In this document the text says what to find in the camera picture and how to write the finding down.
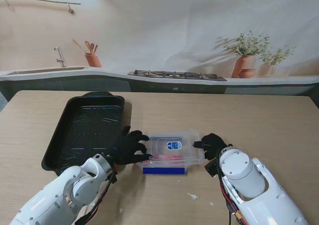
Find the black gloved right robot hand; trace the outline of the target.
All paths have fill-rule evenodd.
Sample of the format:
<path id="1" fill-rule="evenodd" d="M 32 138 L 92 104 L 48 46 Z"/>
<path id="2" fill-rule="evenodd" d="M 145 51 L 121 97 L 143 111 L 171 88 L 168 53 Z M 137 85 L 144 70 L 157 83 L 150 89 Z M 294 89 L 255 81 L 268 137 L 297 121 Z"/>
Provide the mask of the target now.
<path id="1" fill-rule="evenodd" d="M 210 133 L 196 141 L 193 147 L 204 151 L 205 159 L 212 160 L 216 157 L 217 151 L 227 147 L 226 143 L 216 134 Z"/>

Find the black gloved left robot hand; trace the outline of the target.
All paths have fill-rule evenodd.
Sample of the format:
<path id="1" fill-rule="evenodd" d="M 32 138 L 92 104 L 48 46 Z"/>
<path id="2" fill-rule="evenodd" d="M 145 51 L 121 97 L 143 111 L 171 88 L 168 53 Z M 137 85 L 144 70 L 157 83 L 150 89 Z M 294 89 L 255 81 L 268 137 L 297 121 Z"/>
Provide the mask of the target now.
<path id="1" fill-rule="evenodd" d="M 147 142 L 149 137 L 140 130 L 131 132 L 130 129 L 130 126 L 125 126 L 107 152 L 117 165 L 135 164 L 153 158 L 142 143 Z"/>

